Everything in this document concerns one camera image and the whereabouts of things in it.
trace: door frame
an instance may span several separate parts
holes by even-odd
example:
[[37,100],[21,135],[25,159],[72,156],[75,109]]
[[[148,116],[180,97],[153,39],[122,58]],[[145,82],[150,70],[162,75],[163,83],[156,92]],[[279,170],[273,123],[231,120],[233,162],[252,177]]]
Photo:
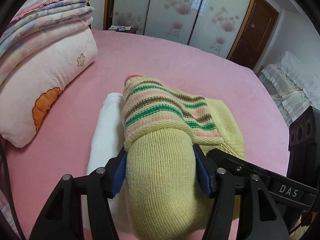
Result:
[[105,0],[103,12],[103,30],[107,30],[112,25],[112,14],[115,0]]
[[269,47],[269,45],[270,45],[270,42],[271,42],[271,40],[272,40],[272,38],[273,38],[273,36],[275,35],[275,30],[276,30],[276,28],[278,27],[278,24],[279,24],[279,19],[280,19],[280,16],[281,16],[281,12],[279,12],[278,10],[276,10],[267,0],[263,0],[266,4],[268,4],[276,13],[277,13],[277,16],[276,16],[276,20],[275,20],[275,22],[274,22],[274,24],[273,24],[273,27],[272,27],[272,30],[271,30],[271,32],[270,32],[270,35],[269,35],[269,37],[268,37],[268,39],[267,39],[267,42],[264,44],[264,46],[263,46],[263,49],[262,49],[262,51],[261,51],[261,53],[260,53],[260,55],[259,55],[259,58],[258,58],[258,60],[257,60],[257,62],[256,62],[256,64],[255,64],[255,66],[254,66],[254,68],[252,69],[254,72],[256,71],[256,68],[257,68],[257,65],[261,62],[261,59],[262,59],[262,57],[265,55],[265,52],[266,52],[266,50],[268,49],[268,47]]
[[253,7],[253,3],[254,3],[254,0],[250,0],[250,3],[249,3],[249,6],[248,6],[248,9],[247,9],[247,12],[245,13],[245,16],[244,16],[244,19],[243,19],[243,21],[242,21],[242,24],[241,24],[241,27],[240,27],[240,29],[239,29],[239,32],[238,32],[238,34],[237,34],[237,37],[236,37],[235,41],[233,42],[233,45],[232,45],[232,47],[231,47],[231,50],[230,50],[229,53],[228,53],[228,56],[227,56],[227,59],[228,59],[228,60],[231,59],[233,53],[235,52],[235,49],[236,49],[236,46],[237,46],[237,44],[238,44],[238,42],[239,42],[239,40],[240,40],[241,34],[242,34],[242,32],[243,32],[243,30],[244,30],[244,27],[246,26],[247,21],[248,21],[248,19],[249,19],[249,16],[250,16],[250,13],[251,13],[251,10],[252,10],[252,7]]

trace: brown stripe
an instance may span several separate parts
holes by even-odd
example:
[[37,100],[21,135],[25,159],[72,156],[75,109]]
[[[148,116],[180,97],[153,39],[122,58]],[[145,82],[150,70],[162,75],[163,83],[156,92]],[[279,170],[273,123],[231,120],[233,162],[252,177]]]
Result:
[[[161,83],[157,82],[157,81],[143,81],[143,82],[140,82],[139,85],[141,84],[148,84],[148,83],[151,83],[151,84],[155,84],[155,85],[158,85],[160,87],[164,87],[168,90],[170,90],[169,88],[165,87],[164,85],[162,85]],[[179,95],[179,94],[176,94],[174,93],[173,91],[170,90],[170,92],[175,96],[177,97],[178,99],[180,100],[183,100],[183,101],[186,101],[186,102],[196,102],[196,101],[199,101],[199,100],[204,100],[205,98],[202,97],[202,96],[196,96],[196,97],[190,97],[190,96],[187,96],[187,95]]]
[[189,112],[184,110],[176,101],[174,101],[174,100],[172,100],[170,98],[165,98],[165,97],[152,97],[152,98],[147,98],[145,100],[140,101],[139,103],[137,103],[134,107],[132,107],[130,109],[130,111],[125,115],[124,119],[127,120],[128,117],[131,114],[133,114],[135,111],[137,111],[138,109],[140,109],[140,108],[142,108],[142,107],[144,107],[144,106],[146,106],[148,104],[155,103],[155,102],[167,102],[167,103],[170,103],[170,104],[176,106],[182,112],[182,115],[184,117],[193,118],[199,123],[202,123],[202,122],[205,122],[205,121],[208,121],[208,120],[212,119],[211,114],[206,114],[206,115],[196,119],[192,114],[190,114]]

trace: green stripe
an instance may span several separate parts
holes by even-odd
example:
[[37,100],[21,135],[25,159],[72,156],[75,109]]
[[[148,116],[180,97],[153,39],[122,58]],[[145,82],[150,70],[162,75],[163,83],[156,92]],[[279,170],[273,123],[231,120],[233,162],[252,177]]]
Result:
[[195,109],[195,108],[198,108],[198,107],[201,107],[201,106],[207,106],[207,103],[206,103],[206,102],[199,102],[199,103],[196,103],[196,104],[194,104],[194,105],[184,104],[184,106],[185,106],[186,108]]
[[[147,89],[152,89],[152,88],[156,88],[156,89],[160,89],[160,90],[163,90],[165,92],[168,92],[169,94],[175,96],[171,91],[163,88],[163,87],[158,87],[158,86],[140,86],[140,87],[136,87],[134,90],[131,91],[131,93],[129,94],[129,96],[135,94],[135,93],[138,93],[139,91],[143,91],[143,90],[147,90]],[[185,104],[183,102],[181,102],[186,108],[191,108],[191,109],[195,109],[195,108],[198,108],[198,107],[201,107],[201,106],[207,106],[207,103],[206,102],[199,102],[199,103],[196,103],[194,105],[190,105],[190,104]]]
[[140,118],[146,117],[148,115],[154,114],[159,111],[173,112],[173,113],[177,114],[183,120],[183,116],[182,116],[181,112],[178,111],[177,109],[175,109],[174,107],[171,107],[168,105],[158,105],[158,106],[150,107],[150,108],[138,113],[137,115],[133,116],[132,118],[128,119],[125,122],[125,127],[127,128],[129,125],[133,124],[135,121],[139,120]]
[[209,130],[214,130],[216,128],[214,123],[209,123],[206,125],[199,125],[196,122],[192,121],[185,121],[187,125],[189,125],[191,128],[200,128],[201,130],[209,131]]

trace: metal screw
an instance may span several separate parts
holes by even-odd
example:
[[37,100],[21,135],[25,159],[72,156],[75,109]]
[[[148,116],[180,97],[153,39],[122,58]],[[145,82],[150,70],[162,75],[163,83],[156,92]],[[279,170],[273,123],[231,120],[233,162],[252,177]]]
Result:
[[251,179],[253,179],[254,181],[258,181],[260,177],[257,174],[252,174]]
[[217,173],[219,174],[225,174],[226,173],[226,170],[224,168],[217,168]]
[[65,175],[62,176],[62,179],[64,181],[68,181],[69,179],[71,179],[71,175],[70,174],[65,174]]
[[96,172],[99,173],[99,174],[102,174],[106,171],[106,169],[104,167],[100,167],[100,168],[97,168],[96,169]]

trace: nightstand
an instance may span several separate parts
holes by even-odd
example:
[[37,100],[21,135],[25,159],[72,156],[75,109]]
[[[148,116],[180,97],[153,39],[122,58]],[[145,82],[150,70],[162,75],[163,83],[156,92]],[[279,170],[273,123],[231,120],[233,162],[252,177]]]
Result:
[[131,27],[131,29],[129,31],[124,31],[124,32],[118,32],[118,33],[132,33],[132,34],[136,34],[137,30],[139,28],[133,28]]

